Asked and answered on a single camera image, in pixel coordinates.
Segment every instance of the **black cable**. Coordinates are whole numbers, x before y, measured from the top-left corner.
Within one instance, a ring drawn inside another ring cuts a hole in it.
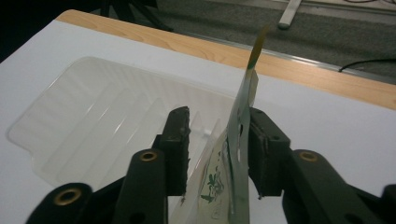
[[[369,3],[369,2],[376,2],[378,0],[357,0],[357,1],[355,1],[355,0],[344,0],[344,1],[348,2],[348,3]]]
[[[349,63],[343,67],[341,67],[338,72],[342,72],[344,69],[359,63],[396,63],[396,59],[374,59],[374,60],[367,60],[367,61],[359,61],[354,63]]]
[[[344,1],[348,2],[348,3],[370,3],[370,2],[376,2],[379,0],[344,0]],[[383,0],[383,1],[396,5],[396,0]]]

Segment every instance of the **brass screw insert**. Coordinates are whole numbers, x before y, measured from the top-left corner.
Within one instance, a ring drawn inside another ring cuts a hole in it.
[[[63,206],[75,202],[81,196],[81,190],[77,188],[65,189],[56,195],[53,202]]]
[[[140,155],[140,160],[141,161],[154,161],[155,159],[157,159],[157,153],[152,152],[152,151],[148,151],[143,153],[142,155]]]
[[[305,160],[305,161],[317,161],[318,156],[315,153],[309,152],[309,151],[304,151],[300,152],[300,158]]]

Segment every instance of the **clear plastic tray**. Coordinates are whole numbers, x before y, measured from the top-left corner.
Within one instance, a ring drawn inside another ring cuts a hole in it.
[[[183,105],[191,111],[190,177],[215,125],[224,130],[233,98],[98,58],[71,64],[8,138],[31,152],[33,170],[54,187],[83,182],[97,190],[124,176],[132,156],[162,132],[169,111]]]

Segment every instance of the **gray floor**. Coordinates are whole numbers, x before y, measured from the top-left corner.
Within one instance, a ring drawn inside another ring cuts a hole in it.
[[[297,13],[289,30],[281,31],[277,23],[282,10],[204,0],[157,2],[159,9],[152,11],[176,33],[205,35],[251,46],[259,30],[269,25],[265,49],[338,66],[363,60],[396,59],[395,25]],[[365,63],[354,68],[396,78],[395,63]]]

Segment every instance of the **wooden table edge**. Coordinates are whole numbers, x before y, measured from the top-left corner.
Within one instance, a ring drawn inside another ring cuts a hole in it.
[[[178,35],[90,13],[67,10],[56,21],[117,35],[163,49],[199,57],[216,63],[242,68],[248,64],[249,51],[185,35]],[[258,74],[277,77],[313,89],[345,96],[373,105],[396,110],[396,86],[355,77],[314,65],[263,54],[257,65]]]

